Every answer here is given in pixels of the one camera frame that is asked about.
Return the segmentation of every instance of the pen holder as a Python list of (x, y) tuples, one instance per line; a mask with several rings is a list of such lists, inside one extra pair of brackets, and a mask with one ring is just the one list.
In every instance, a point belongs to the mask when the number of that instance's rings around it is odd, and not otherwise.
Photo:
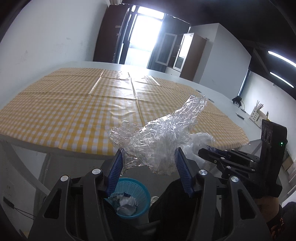
[(261, 128), (262, 120), (267, 120), (267, 116), (259, 110), (257, 107), (254, 107), (250, 117), (249, 117), (259, 128)]

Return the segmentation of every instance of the ceiling light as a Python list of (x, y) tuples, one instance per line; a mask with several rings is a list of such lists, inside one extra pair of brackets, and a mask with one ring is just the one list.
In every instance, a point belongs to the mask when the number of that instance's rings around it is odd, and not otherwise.
[(274, 52), (271, 52), (271, 51), (268, 51), (269, 54), (273, 55), (273, 56), (276, 56), (282, 60), (285, 60), (286, 62), (288, 62), (289, 64), (293, 65), (295, 68), (296, 68), (296, 63), (292, 62), (291, 60), (288, 60), (287, 58), (277, 54), (277, 53), (274, 53)]
[(292, 88), (294, 88), (293, 85), (291, 85), (289, 82), (285, 81), (283, 78), (277, 76), (276, 74), (274, 74), (274, 73), (272, 73), (272, 72), (270, 72), (270, 73), (271, 73), (272, 75), (274, 75), (275, 77), (279, 78), (280, 80), (284, 81), (286, 84), (290, 85)]

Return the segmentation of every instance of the plastic wrap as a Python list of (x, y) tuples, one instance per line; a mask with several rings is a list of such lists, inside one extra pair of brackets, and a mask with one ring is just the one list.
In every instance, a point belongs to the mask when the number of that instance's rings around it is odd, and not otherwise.
[(112, 128), (110, 140), (123, 152), (122, 174), (129, 168), (144, 165), (157, 174), (175, 172), (175, 150), (191, 141), (190, 132), (206, 103), (205, 97), (191, 95), (174, 113), (150, 121), (141, 128), (126, 120), (120, 127)]

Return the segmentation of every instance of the black ceiling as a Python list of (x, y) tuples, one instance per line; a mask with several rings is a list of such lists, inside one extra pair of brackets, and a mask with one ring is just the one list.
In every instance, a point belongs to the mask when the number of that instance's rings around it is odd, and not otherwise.
[[(286, 0), (123, 0), (182, 19), (192, 26), (220, 23), (248, 50), (250, 70), (296, 99), (296, 68), (268, 50), (296, 63), (296, 8)], [(282, 77), (294, 88), (271, 75)]]

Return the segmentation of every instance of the bright window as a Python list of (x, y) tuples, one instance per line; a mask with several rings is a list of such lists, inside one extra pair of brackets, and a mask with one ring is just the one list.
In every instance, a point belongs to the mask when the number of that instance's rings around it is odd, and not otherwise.
[(138, 13), (145, 14), (151, 17), (163, 19), (164, 13), (146, 7), (139, 7)]
[(162, 22), (148, 16), (138, 16), (130, 39), (130, 47), (152, 51)]

